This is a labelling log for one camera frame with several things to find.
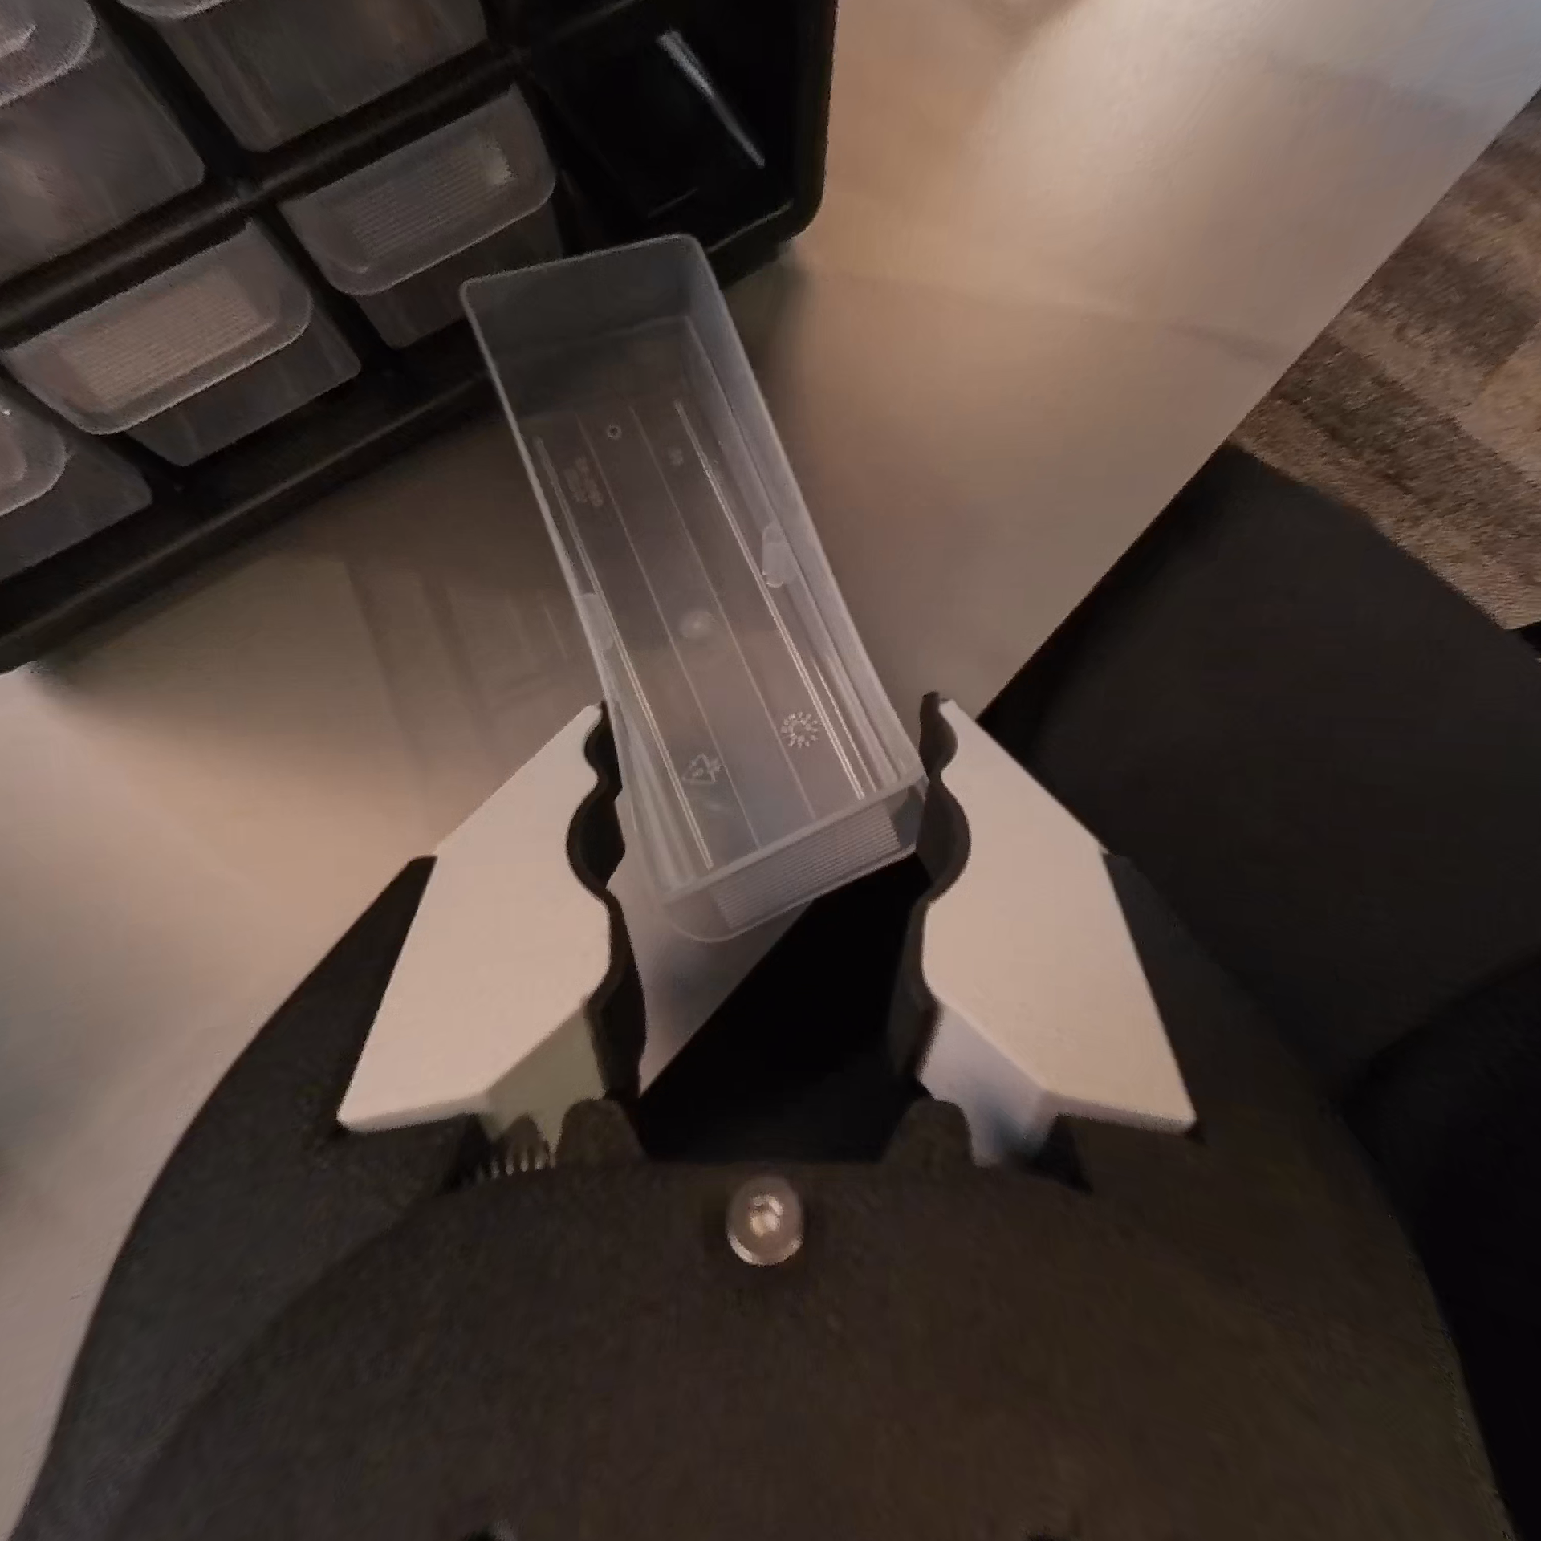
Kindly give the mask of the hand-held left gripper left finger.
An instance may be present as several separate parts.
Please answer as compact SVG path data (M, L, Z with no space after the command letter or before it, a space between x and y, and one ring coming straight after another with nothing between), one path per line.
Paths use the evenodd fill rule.
M342 1127L486 1133L641 1087L641 978L604 707L586 707L439 844L342 1098Z

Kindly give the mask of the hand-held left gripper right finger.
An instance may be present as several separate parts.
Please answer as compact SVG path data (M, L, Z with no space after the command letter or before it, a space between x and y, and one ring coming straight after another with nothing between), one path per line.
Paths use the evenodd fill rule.
M1191 1133L1103 844L962 707L927 698L916 1079L978 1166L1029 1162L1061 1120Z

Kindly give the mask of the clear plastic drawer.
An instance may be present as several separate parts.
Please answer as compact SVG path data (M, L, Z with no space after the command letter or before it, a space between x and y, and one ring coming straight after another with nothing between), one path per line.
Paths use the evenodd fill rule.
M461 301L580 613L663 914L723 942L907 855L927 773L692 237Z

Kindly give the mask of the rows of small clear drawers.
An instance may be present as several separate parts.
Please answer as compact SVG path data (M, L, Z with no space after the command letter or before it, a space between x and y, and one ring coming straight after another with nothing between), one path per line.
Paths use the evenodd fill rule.
M490 37L488 4L125 4L235 146L296 146ZM4 281L213 186L215 153L101 4L4 4ZM556 173L519 89L453 113L178 261L4 342L4 578L149 509L110 439L191 468L354 382L325 294L404 351L474 278L556 257Z

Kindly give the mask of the black drawer cabinet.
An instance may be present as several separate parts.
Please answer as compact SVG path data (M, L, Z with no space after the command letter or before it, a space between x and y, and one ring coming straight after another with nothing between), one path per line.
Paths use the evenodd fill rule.
M109 26L215 153L213 186L131 223L37 276L4 281L4 342L116 278L142 279L242 215L274 215L444 124L519 89L556 173L556 257L688 235L718 276L741 278L800 235L822 202L837 4L488 4L492 37L380 105L296 146L241 151L169 48L125 4ZM110 439L145 472L151 503L127 522L2 584L2 668L66 648L154 591L288 514L371 476L481 413L490 386L466 316L398 351L358 305L332 305L362 373L312 408L191 468Z

